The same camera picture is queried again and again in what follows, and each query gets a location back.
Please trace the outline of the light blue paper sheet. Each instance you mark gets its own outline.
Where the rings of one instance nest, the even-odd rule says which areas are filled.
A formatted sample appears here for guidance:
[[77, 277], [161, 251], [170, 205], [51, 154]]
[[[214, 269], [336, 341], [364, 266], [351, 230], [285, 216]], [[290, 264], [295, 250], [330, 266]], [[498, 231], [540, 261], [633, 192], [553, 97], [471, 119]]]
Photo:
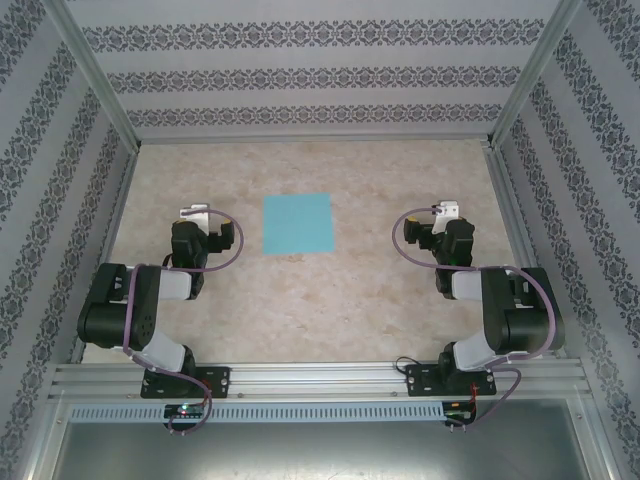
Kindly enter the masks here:
[[264, 197], [264, 254], [329, 253], [334, 250], [333, 217], [328, 193]]

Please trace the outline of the grey metal sheet panel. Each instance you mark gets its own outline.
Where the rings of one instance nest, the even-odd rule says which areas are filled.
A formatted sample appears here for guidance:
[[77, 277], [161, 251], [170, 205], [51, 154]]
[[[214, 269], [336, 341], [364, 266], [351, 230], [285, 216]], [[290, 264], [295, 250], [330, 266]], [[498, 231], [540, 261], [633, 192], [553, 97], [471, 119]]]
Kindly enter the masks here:
[[450, 432], [431, 422], [68, 425], [37, 480], [593, 480], [557, 423]]

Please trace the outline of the aluminium table side rail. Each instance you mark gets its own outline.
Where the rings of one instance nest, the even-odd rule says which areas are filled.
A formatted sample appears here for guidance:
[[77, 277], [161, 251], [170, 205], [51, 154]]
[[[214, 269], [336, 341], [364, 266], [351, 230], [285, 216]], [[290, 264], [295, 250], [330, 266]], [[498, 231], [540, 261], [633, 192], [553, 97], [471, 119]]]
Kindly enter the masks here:
[[564, 346], [565, 326], [551, 282], [534, 258], [504, 162], [490, 147], [483, 153], [515, 261], [481, 274], [486, 341], [504, 356], [556, 352]]
[[[107, 224], [108, 229], [106, 230], [103, 238], [102, 250], [101, 250], [100, 256], [96, 261], [94, 273], [90, 278], [87, 293], [89, 293], [91, 290], [93, 281], [97, 276], [100, 265], [108, 262], [112, 255], [114, 244], [116, 242], [118, 229], [121, 223], [121, 218], [122, 218], [126, 201], [129, 195], [129, 190], [131, 187], [131, 182], [134, 175], [138, 156], [139, 156], [138, 153], [131, 153], [128, 156], [126, 169], [122, 173], [121, 181], [117, 189], [117, 198], [115, 199], [114, 204], [112, 205], [112, 210], [108, 218], [108, 224]], [[74, 331], [74, 336], [72, 338], [71, 347], [70, 347], [69, 355], [66, 359], [66, 362], [69, 364], [79, 364], [83, 359], [84, 350], [85, 350], [85, 343], [79, 338], [79, 334], [77, 333], [77, 331]]]

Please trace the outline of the aluminium table back rail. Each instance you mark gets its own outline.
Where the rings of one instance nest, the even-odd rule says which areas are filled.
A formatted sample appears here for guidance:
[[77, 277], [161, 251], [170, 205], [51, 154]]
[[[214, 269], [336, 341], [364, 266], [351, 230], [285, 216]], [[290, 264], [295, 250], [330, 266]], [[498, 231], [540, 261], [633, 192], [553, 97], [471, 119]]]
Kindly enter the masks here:
[[253, 144], [253, 143], [310, 143], [310, 142], [368, 142], [368, 141], [458, 141], [479, 140], [487, 142], [488, 134], [471, 133], [413, 133], [413, 134], [355, 134], [355, 135], [248, 135], [248, 136], [209, 136], [209, 137], [162, 137], [140, 141], [142, 146], [165, 145], [213, 145], [213, 144]]

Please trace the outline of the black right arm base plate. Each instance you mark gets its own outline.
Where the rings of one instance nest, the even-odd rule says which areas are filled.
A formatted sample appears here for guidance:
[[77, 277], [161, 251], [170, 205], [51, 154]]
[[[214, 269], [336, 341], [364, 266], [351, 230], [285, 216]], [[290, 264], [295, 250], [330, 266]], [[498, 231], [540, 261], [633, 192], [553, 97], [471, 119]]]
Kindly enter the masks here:
[[493, 396], [496, 384], [483, 371], [451, 370], [444, 373], [436, 364], [409, 364], [405, 367], [410, 397]]

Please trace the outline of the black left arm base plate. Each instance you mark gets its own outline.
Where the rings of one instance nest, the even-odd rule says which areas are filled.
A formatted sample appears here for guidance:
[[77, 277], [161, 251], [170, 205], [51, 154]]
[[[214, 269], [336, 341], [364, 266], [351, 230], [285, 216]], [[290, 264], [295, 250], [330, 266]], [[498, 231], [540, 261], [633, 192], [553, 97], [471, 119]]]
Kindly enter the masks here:
[[[219, 366], [200, 366], [192, 375], [209, 389], [214, 399], [227, 397], [230, 376], [229, 367]], [[144, 399], [203, 398], [204, 391], [191, 381], [145, 370], [140, 396]]]

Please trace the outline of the aluminium mounting rail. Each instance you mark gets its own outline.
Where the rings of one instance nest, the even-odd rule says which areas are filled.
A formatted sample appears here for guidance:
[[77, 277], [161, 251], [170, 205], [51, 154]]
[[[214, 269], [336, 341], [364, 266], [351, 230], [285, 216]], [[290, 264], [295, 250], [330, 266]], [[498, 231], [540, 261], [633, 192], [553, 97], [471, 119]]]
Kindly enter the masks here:
[[[590, 397], [580, 361], [546, 358], [515, 362], [521, 382], [512, 399]], [[408, 397], [406, 380], [390, 362], [231, 364], [228, 402], [396, 401]], [[58, 366], [49, 401], [141, 400], [143, 369], [134, 364]]]

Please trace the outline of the aluminium frame post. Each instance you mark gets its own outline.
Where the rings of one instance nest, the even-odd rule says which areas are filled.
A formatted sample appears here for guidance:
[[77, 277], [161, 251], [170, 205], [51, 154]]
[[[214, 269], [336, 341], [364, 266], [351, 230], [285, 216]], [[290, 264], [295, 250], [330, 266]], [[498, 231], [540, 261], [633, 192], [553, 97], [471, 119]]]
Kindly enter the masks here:
[[504, 142], [529, 93], [542, 75], [554, 49], [582, 3], [583, 0], [558, 1], [491, 132], [489, 144], [494, 150]]
[[66, 1], [41, 1], [111, 123], [125, 142], [127, 150], [130, 153], [138, 153], [141, 141]]

